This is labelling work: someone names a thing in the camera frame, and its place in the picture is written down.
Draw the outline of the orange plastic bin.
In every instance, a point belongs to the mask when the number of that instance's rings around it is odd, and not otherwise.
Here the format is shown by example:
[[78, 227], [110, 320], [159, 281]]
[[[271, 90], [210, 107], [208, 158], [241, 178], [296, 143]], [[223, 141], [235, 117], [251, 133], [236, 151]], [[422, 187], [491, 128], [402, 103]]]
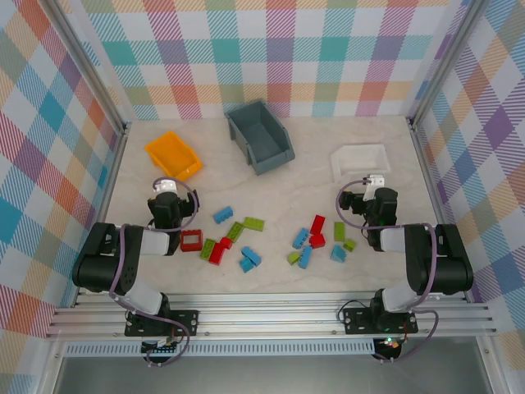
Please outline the orange plastic bin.
[[203, 168], [195, 151], [173, 131], [146, 144], [144, 150], [166, 176], [180, 181], [187, 181]]

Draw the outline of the small electronics board with lights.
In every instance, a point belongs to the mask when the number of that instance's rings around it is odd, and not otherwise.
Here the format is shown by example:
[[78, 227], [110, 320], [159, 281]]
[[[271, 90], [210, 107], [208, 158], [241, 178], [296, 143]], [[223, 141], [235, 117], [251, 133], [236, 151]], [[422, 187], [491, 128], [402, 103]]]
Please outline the small electronics board with lights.
[[404, 339], [399, 337], [384, 337], [374, 340], [376, 353], [380, 350], [397, 349], [404, 344]]

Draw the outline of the white plastic bin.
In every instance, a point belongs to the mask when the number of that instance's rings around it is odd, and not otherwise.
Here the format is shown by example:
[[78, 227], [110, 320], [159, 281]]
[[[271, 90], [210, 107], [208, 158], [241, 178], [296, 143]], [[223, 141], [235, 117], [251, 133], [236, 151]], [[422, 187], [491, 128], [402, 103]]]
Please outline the white plastic bin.
[[347, 144], [331, 154], [331, 169], [335, 182], [368, 175], [390, 173], [384, 144]]

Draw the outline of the aluminium corner post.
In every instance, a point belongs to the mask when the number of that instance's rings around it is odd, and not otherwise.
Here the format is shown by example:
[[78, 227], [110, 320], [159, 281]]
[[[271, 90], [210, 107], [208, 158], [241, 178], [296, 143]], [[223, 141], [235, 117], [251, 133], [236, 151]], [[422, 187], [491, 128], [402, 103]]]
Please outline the aluminium corner post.
[[450, 40], [450, 45], [436, 68], [436, 73], [433, 78], [430, 79], [430, 83], [422, 95], [415, 113], [407, 118], [408, 124], [413, 130], [418, 128], [423, 118], [430, 111], [448, 74], [454, 68], [465, 45], [468, 43], [468, 39], [475, 30], [478, 21], [483, 16], [490, 2], [491, 0], [472, 0], [469, 3], [463, 19], [459, 23], [459, 28]]
[[126, 124], [117, 111], [110, 94], [107, 92], [94, 64], [85, 51], [82, 41], [71, 26], [58, 0], [39, 0], [39, 3], [57, 29], [80, 73], [86, 78], [89, 87], [93, 90], [95, 98], [100, 102], [101, 108], [112, 126], [120, 135], [124, 135], [126, 133]]

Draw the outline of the grey plastic bin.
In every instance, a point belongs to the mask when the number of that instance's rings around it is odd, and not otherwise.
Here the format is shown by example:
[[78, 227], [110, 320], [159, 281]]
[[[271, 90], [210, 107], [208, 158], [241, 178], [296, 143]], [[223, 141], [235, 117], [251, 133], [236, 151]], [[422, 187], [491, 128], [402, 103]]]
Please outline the grey plastic bin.
[[226, 112], [225, 117], [231, 140], [257, 176], [295, 159], [288, 131], [262, 100]]

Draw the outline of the aluminium side rail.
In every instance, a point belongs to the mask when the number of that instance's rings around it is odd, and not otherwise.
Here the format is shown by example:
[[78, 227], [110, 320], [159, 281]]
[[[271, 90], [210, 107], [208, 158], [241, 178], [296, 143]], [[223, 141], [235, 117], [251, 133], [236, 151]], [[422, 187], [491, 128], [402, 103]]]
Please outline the aluminium side rail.
[[112, 194], [115, 189], [116, 179], [118, 176], [118, 172], [120, 171], [121, 162], [122, 162], [124, 152], [126, 149], [126, 144], [129, 138], [131, 126], [132, 126], [132, 121], [125, 122], [122, 125], [122, 129], [117, 138], [114, 160], [112, 163], [111, 171], [109, 172], [109, 175], [107, 176], [107, 179], [106, 179], [106, 184], [103, 189], [103, 197], [101, 200], [99, 210], [97, 211], [97, 215], [95, 217], [94, 224], [96, 222], [104, 222], [107, 217], [107, 211], [109, 209], [109, 205], [112, 199]]
[[473, 287], [473, 269], [467, 256], [466, 249], [459, 234], [459, 229], [448, 223], [445, 210], [440, 201], [437, 187], [431, 177], [428, 159], [423, 152], [422, 142], [417, 130], [408, 124], [413, 146], [418, 156], [423, 178], [436, 216], [437, 254], [436, 275], [432, 284], [432, 293], [442, 293], [451, 296], [456, 293], [470, 291]]

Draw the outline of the red lego window frame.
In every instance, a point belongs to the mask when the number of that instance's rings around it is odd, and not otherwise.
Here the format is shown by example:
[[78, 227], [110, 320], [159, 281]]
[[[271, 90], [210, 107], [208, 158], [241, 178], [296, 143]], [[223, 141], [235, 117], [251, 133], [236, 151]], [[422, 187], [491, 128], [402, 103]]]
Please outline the red lego window frame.
[[180, 250], [182, 252], [196, 252], [203, 248], [203, 233], [201, 230], [180, 232]]

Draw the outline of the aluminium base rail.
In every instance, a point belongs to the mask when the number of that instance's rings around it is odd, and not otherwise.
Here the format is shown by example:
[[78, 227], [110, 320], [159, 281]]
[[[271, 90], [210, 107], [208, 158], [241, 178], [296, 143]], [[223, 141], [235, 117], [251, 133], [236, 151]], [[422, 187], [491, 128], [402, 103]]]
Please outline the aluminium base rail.
[[[370, 291], [332, 293], [170, 294], [173, 309], [199, 311], [197, 339], [306, 339], [343, 337], [336, 317], [352, 300], [366, 304]], [[465, 295], [427, 300], [436, 311], [438, 337], [493, 336], [497, 332], [488, 305], [468, 302]], [[104, 294], [81, 291], [70, 308], [57, 309], [46, 338], [54, 341], [124, 339], [125, 311]]]

